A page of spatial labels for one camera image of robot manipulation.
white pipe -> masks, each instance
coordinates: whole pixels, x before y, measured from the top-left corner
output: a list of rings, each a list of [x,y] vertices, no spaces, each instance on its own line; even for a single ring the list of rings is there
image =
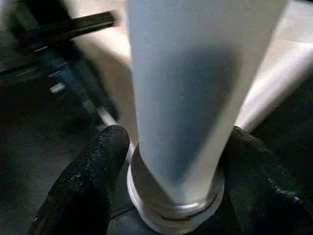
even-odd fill
[[[206,205],[220,154],[285,3],[129,1],[140,154],[159,186],[133,178],[139,195],[159,201],[154,195],[161,189],[161,198],[175,205]]]

dark floor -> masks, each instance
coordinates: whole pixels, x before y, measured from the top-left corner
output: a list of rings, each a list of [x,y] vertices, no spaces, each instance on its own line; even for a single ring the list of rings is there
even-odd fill
[[[0,234],[21,235],[60,172],[90,138],[84,110],[43,79],[0,88]],[[78,127],[70,128],[76,121]]]

white pvc pipe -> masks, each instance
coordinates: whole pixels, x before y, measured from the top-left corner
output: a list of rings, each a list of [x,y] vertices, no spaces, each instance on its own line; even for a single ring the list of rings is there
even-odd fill
[[[161,189],[174,205],[207,201],[221,152],[285,3],[128,2],[140,154],[158,184],[133,178],[129,185],[144,185],[139,196],[159,203]]]

